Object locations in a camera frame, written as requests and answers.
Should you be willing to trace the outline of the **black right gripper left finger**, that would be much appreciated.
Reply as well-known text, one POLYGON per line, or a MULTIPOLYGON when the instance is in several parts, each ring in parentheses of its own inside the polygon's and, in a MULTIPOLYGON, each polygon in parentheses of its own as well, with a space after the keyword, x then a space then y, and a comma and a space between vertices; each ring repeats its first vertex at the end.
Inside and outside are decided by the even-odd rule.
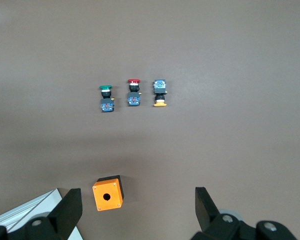
POLYGON ((0 225, 0 240, 68 240, 82 214, 81 189, 72 188, 47 216, 35 217, 10 233, 0 225))

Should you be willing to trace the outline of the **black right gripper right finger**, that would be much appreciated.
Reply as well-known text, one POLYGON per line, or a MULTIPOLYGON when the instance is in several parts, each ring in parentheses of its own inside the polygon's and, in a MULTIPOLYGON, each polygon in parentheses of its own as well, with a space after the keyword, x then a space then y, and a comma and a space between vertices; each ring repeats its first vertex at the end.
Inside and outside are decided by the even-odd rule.
POLYGON ((220 213, 205 187, 195 188, 195 214, 201 231, 191 240, 297 240, 279 222, 262 220, 251 227, 233 214, 220 213))

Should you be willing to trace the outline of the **green mushroom push button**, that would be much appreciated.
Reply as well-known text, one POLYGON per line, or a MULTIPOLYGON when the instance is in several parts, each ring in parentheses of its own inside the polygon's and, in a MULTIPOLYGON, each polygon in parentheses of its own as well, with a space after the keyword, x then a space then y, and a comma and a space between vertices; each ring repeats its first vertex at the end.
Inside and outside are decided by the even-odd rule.
POLYGON ((114 105, 114 98, 112 97, 112 86, 111 85, 101 85, 99 87, 101 91, 102 99, 100 100, 100 108, 103 113, 113 112, 115 105, 114 105))

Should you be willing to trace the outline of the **white drawer cabinet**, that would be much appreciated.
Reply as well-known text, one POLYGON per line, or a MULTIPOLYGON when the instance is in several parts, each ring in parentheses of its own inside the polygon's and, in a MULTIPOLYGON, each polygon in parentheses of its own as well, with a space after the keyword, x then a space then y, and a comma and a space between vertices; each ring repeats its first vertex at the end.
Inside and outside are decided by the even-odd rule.
MULTIPOLYGON (((64 197, 61 197, 58 189, 51 190, 1 214, 0 226, 6 227, 8 233, 14 232, 20 229, 29 220, 48 216, 64 197)), ((77 226, 73 229, 68 240, 83 240, 77 226)))

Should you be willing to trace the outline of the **red mushroom push button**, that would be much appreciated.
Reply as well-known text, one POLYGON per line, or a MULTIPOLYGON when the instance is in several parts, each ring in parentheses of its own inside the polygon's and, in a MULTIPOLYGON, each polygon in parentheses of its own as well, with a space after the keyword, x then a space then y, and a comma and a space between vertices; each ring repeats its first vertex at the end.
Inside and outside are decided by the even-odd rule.
POLYGON ((127 94, 127 103, 130 107, 139 106, 141 103, 140 79, 128 79, 129 93, 127 94))

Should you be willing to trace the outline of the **yellow mushroom push button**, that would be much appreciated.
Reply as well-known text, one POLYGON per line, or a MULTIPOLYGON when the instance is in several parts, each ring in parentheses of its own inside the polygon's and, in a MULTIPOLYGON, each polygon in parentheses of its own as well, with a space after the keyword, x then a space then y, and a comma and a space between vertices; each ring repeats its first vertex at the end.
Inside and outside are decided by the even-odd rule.
POLYGON ((155 94, 154 107, 166 107, 165 95, 167 83, 165 79, 157 79, 153 82, 153 92, 155 94))

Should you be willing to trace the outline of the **orange push-button enclosure box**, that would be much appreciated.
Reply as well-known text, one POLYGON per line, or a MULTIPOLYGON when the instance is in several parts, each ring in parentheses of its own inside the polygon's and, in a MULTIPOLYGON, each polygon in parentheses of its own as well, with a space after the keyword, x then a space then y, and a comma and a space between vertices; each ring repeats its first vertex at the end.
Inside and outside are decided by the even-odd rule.
POLYGON ((98 212, 122 207, 125 195, 120 175, 99 178, 92 186, 92 192, 98 212))

